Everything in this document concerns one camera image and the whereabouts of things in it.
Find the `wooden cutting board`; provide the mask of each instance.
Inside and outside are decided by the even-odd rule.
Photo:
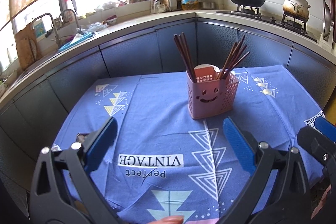
[[[37,46],[35,31],[31,26],[32,24],[29,23],[15,35],[17,57],[23,71],[42,57]]]

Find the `blue tablecloth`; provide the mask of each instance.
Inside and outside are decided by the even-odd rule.
[[[119,216],[130,223],[168,215],[184,215],[190,224],[214,223],[249,178],[223,134],[224,118],[230,116],[257,141],[288,150],[298,146],[300,128],[324,116],[283,66],[239,68],[235,74],[240,81],[234,109],[197,121],[187,108],[185,72],[97,80],[69,114],[55,143],[69,148],[77,133],[98,130],[114,116],[117,141],[91,177]],[[313,184],[322,167],[300,152]],[[255,212],[264,207],[275,175]],[[71,194],[80,199],[66,179]]]

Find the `metal screw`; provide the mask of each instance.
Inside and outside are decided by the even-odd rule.
[[[47,154],[47,153],[49,153],[49,151],[50,151],[50,148],[49,148],[49,147],[44,147],[44,148],[42,148],[42,150],[41,150],[42,154]]]
[[[267,148],[269,147],[269,145],[268,145],[268,143],[266,143],[266,142],[261,142],[261,143],[259,144],[259,147],[260,147],[261,149],[267,149]]]
[[[291,152],[297,154],[299,153],[299,150],[296,147],[292,147]]]
[[[71,148],[72,148],[73,150],[78,150],[78,149],[81,148],[81,146],[82,146],[81,143],[79,143],[79,142],[75,142],[75,143],[73,143],[73,144],[71,145]]]

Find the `faucet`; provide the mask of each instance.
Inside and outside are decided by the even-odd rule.
[[[53,16],[51,15],[51,13],[45,13],[45,14],[43,14],[43,15],[38,16],[37,18],[35,18],[35,19],[33,20],[31,26],[32,26],[33,29],[34,29],[34,22],[35,22],[36,20],[38,20],[38,19],[44,17],[44,16],[50,16],[51,21],[52,21],[52,26],[53,26],[53,29],[54,29],[54,32],[55,32],[56,44],[57,44],[58,47],[60,48],[60,47],[62,46],[62,40],[61,40],[61,38],[60,38],[60,36],[59,36],[59,34],[58,34],[58,31],[57,31],[57,28],[56,28],[56,25],[55,25],[55,21],[54,21],[54,19],[53,19]]]
[[[61,11],[60,16],[63,15],[63,13],[66,12],[66,11],[70,11],[70,12],[73,13],[73,16],[75,17],[75,20],[76,20],[77,28],[78,28],[78,29],[80,30],[80,32],[81,32],[81,31],[82,31],[82,28],[79,26],[79,22],[78,22],[78,19],[77,19],[77,15],[76,15],[76,13],[75,13],[74,10],[71,10],[71,9],[64,9],[63,11]]]

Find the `pink basket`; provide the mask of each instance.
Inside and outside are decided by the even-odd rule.
[[[193,119],[212,117],[233,108],[239,80],[233,75],[215,80],[213,67],[195,70],[197,83],[188,76],[188,109]]]

